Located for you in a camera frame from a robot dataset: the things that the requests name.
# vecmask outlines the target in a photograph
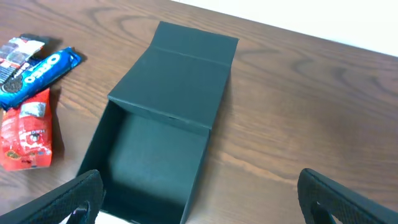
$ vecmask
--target red snack package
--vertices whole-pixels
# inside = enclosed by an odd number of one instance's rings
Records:
[[[4,112],[0,164],[8,171],[48,167],[52,156],[50,89]]]

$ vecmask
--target oreo package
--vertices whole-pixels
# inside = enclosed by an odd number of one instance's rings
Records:
[[[80,62],[81,57],[71,47],[60,50],[42,61],[28,59],[12,78],[1,85],[1,107],[5,110],[17,108],[24,100],[49,86]]]

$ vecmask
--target open box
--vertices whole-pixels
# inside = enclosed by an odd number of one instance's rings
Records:
[[[109,102],[78,175],[98,169],[102,210],[185,223],[238,40],[161,22]]]

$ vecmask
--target wood grain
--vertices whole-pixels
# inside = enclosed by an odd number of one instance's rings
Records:
[[[51,35],[88,60],[53,87],[52,166],[0,170],[0,213],[74,177],[159,21],[240,38],[189,223],[303,223],[305,167],[398,211],[397,58],[171,1],[1,0],[0,42]]]

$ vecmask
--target box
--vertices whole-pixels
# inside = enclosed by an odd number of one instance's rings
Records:
[[[185,223],[237,43],[159,24],[109,93],[78,172],[101,173],[103,211],[133,223]]]

